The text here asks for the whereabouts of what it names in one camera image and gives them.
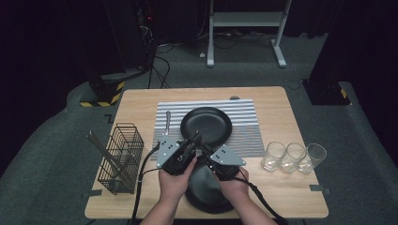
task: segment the black curtain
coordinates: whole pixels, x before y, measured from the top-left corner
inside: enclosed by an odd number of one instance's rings
[[[307,33],[309,38],[328,33],[344,0],[292,0],[284,34],[298,37]]]
[[[310,77],[350,82],[379,140],[398,165],[398,15],[394,0],[345,0]]]
[[[61,22],[52,1],[0,3],[0,176],[29,136],[65,108],[69,91],[85,81]]]

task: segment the wooden table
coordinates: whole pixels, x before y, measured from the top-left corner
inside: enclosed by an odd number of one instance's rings
[[[285,145],[304,144],[287,95],[281,87],[127,90],[121,98],[115,124],[133,123],[138,127],[145,142],[141,159],[143,160],[152,148],[158,102],[223,100],[231,96],[253,100],[265,146],[270,142],[281,142]],[[318,185],[315,172],[309,174],[298,171],[286,174],[281,170],[267,172],[260,165],[260,157],[245,157],[244,160],[247,162],[245,169],[250,173],[251,182],[258,186],[269,205],[281,216],[325,218],[328,215],[329,210],[322,192],[310,190],[310,185]],[[149,160],[145,170],[156,168],[155,162]],[[130,218],[135,194],[114,195],[97,181],[97,177],[93,190],[102,189],[102,194],[89,198],[85,215],[88,218]],[[143,218],[147,214],[158,200],[159,194],[158,173],[147,173],[144,177],[138,218]],[[251,197],[271,216],[252,192]],[[219,215],[203,213],[191,206],[183,197],[176,218],[238,218],[238,216],[234,210]]]

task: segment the utensil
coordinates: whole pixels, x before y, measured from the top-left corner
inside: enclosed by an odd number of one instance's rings
[[[123,182],[123,179],[119,176],[121,173],[123,173],[123,175],[125,177],[129,177],[129,175],[126,173],[125,169],[126,167],[129,165],[130,160],[132,159],[129,158],[124,165],[122,165],[118,160],[116,160],[114,158],[114,156],[112,156],[108,150],[106,150],[106,148],[102,145],[102,143],[98,140],[97,136],[94,134],[94,132],[92,130],[90,130],[89,134],[85,136],[91,143],[94,144],[94,146],[96,146],[96,148],[99,150],[99,152],[102,154],[103,158],[105,158],[105,160],[109,163],[109,165],[111,166],[112,169],[112,177],[115,179],[113,182],[113,188],[112,190],[114,190],[115,192],[117,192],[117,190],[120,187],[119,183]]]
[[[169,135],[170,120],[172,118],[172,113],[170,111],[166,112],[166,130],[164,130],[164,135]]]

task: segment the clear drinking glass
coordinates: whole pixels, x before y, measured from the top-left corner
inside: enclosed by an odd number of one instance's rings
[[[261,165],[266,171],[273,172],[280,165],[284,155],[286,155],[286,147],[282,143],[270,142],[261,161]]]
[[[289,145],[287,145],[286,148],[286,155],[283,157],[279,168],[285,173],[291,173],[297,168],[298,164],[307,156],[307,151],[305,147],[295,142],[290,143]]]
[[[318,143],[307,145],[307,156],[298,164],[298,170],[303,173],[310,173],[327,156],[326,149]]]

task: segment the striped placemat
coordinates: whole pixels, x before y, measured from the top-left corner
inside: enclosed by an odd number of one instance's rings
[[[265,149],[252,99],[159,102],[153,147],[166,128],[166,112],[170,111],[169,137],[183,141],[179,126],[184,116],[199,107],[214,107],[225,112],[232,121],[232,133],[225,144],[242,158],[262,157]]]

